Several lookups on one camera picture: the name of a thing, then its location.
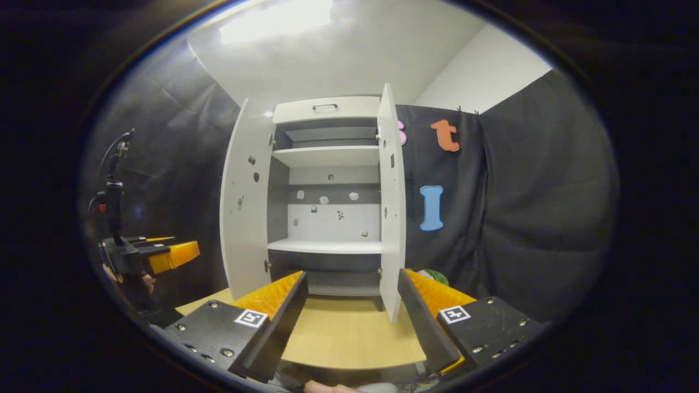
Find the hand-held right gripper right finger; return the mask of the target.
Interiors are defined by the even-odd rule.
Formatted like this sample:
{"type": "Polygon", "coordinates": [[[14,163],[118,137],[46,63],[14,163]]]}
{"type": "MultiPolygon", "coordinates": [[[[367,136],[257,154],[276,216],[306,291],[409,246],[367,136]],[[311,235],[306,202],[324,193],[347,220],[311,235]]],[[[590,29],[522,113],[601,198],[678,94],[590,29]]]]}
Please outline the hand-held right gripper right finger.
{"type": "Polygon", "coordinates": [[[499,297],[474,299],[414,271],[400,271],[398,291],[429,376],[482,373],[541,334],[539,321],[499,297]]]}

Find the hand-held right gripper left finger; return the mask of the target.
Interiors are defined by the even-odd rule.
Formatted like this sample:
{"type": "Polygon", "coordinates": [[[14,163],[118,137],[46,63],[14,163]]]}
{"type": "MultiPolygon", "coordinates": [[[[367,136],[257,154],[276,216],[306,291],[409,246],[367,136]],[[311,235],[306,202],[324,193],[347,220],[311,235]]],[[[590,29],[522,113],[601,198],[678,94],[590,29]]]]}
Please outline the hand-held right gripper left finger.
{"type": "Polygon", "coordinates": [[[307,274],[298,271],[233,302],[210,299],[156,333],[206,373],[267,383],[307,297],[307,274]]]}

